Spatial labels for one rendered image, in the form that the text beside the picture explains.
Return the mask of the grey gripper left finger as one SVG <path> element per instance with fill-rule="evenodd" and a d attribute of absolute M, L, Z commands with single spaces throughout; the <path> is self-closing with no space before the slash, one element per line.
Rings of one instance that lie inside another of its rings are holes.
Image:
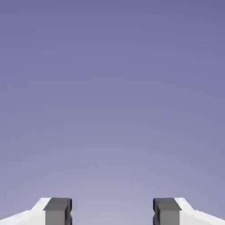
<path fill-rule="evenodd" d="M 73 225 L 73 201 L 68 197 L 41 197 L 30 209 L 0 219 L 0 225 Z"/>

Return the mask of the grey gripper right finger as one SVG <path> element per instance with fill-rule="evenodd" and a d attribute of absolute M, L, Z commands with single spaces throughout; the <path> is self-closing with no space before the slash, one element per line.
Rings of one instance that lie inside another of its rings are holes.
<path fill-rule="evenodd" d="M 225 219 L 195 210 L 183 197 L 153 198 L 152 225 L 225 225 Z"/>

